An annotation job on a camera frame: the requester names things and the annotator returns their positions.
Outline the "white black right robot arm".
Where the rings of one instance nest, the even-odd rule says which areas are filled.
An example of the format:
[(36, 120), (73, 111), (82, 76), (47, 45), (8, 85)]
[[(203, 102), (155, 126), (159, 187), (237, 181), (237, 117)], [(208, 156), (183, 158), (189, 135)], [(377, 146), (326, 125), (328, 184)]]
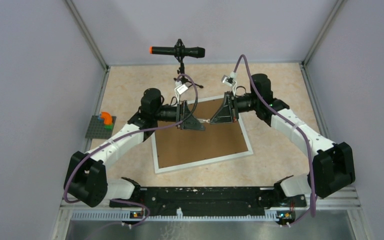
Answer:
[(212, 125), (234, 123), (240, 113), (254, 111), (260, 120), (284, 134), (310, 158), (312, 172), (283, 178), (274, 185), (277, 188), (273, 192), (274, 202), (287, 206), (294, 196), (311, 193), (326, 198), (354, 183), (351, 146), (325, 138), (299, 119), (284, 101), (273, 96), (266, 74), (253, 74), (251, 78), (251, 91), (237, 95), (236, 73), (222, 77), (221, 82), (231, 90), (225, 92), (220, 108), (209, 122)]

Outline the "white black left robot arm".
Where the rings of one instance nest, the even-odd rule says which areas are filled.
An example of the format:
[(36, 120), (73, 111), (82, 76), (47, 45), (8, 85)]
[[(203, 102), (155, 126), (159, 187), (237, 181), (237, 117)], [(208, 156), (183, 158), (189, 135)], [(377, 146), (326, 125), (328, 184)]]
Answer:
[(137, 112), (116, 134), (89, 152), (75, 152), (69, 161), (63, 198), (69, 203), (82, 202), (89, 207), (100, 204), (108, 192), (107, 169), (131, 148), (145, 142), (159, 122), (181, 130), (204, 131), (206, 128), (183, 101), (175, 106), (163, 104), (157, 88), (144, 91)]

